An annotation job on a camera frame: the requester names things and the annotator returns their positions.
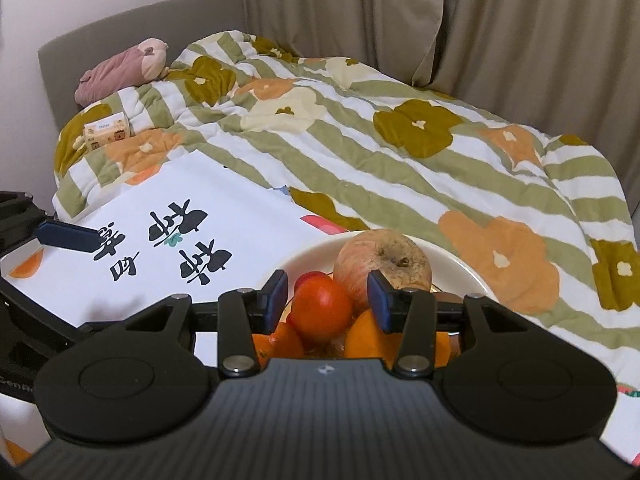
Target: plate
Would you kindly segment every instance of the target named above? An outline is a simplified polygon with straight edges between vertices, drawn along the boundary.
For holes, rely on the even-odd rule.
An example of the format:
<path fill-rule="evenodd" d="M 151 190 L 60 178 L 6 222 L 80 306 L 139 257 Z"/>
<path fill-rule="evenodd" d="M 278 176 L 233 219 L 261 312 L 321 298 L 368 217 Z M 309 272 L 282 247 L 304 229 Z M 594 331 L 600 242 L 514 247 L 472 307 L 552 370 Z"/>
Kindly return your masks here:
<path fill-rule="evenodd" d="M 334 261 L 343 245 L 350 238 L 361 232 L 351 231 L 332 235 L 326 241 L 313 245 L 277 265 L 275 268 L 283 269 L 289 277 L 289 300 L 293 297 L 293 285 L 302 274 L 310 270 L 332 272 L 334 270 Z M 424 251 L 431 263 L 431 271 L 433 273 L 432 292 L 443 290 L 461 297 L 476 292 L 496 301 L 495 295 L 489 286 L 465 262 L 437 245 L 419 238 L 411 236 L 409 238 Z M 271 273 L 265 276 L 258 288 L 266 282 L 270 275 Z M 289 306 L 287 305 L 281 319 L 285 320 L 288 314 Z"/>

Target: bed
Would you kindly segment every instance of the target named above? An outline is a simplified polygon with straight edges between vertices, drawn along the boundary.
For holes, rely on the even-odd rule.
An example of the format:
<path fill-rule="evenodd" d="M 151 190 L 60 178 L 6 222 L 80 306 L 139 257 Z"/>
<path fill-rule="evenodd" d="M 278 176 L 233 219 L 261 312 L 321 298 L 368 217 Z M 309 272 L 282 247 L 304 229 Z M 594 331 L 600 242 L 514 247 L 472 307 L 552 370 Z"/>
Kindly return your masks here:
<path fill-rule="evenodd" d="M 148 37 L 170 46 L 167 77 L 78 111 L 84 71 Z M 345 229 L 428 240 L 606 363 L 623 411 L 604 440 L 629 461 L 640 452 L 640 256 L 614 171 L 578 137 L 509 124 L 355 59 L 297 57 L 244 30 L 242 0 L 132 10 L 39 57 L 61 131 L 59 218 L 78 221 L 198 151 Z M 121 111 L 136 135 L 85 152 L 82 126 Z"/>

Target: pillow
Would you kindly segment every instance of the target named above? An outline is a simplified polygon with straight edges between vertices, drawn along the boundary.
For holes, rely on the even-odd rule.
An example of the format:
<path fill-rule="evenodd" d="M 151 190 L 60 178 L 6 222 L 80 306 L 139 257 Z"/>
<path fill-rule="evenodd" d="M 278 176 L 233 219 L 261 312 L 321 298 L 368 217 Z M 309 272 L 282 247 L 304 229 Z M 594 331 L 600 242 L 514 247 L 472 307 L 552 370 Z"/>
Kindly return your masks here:
<path fill-rule="evenodd" d="M 142 86 L 165 70 L 167 44 L 150 38 L 103 61 L 80 78 L 76 103 L 82 107 L 129 86 Z"/>

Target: metal bolt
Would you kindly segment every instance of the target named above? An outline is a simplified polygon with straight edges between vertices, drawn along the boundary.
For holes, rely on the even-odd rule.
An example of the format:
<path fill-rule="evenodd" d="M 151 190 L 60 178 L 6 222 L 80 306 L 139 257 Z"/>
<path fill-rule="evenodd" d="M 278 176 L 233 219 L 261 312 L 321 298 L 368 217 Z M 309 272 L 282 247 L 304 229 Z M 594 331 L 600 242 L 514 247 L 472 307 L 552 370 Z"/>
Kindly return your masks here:
<path fill-rule="evenodd" d="M 405 355 L 398 359 L 398 366 L 405 372 L 418 373 L 429 368 L 429 360 L 422 355 Z"/>
<path fill-rule="evenodd" d="M 255 361 L 247 355 L 230 355 L 222 361 L 223 367 L 230 372 L 241 374 L 250 370 L 255 364 Z"/>

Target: floral blanket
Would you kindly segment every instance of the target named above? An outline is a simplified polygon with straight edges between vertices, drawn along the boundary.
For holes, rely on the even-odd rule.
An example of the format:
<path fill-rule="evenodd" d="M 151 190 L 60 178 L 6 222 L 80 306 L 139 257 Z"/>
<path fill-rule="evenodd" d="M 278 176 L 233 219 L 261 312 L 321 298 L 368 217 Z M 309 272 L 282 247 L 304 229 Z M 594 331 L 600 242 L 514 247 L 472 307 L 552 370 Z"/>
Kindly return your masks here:
<path fill-rule="evenodd" d="M 82 126 L 120 111 L 136 136 L 85 153 Z M 65 127 L 56 211 L 78 219 L 194 150 L 347 229 L 384 226 L 446 248 L 501 303 L 605 362 L 621 391 L 640 390 L 631 219 L 611 166 L 577 136 L 229 31 Z"/>

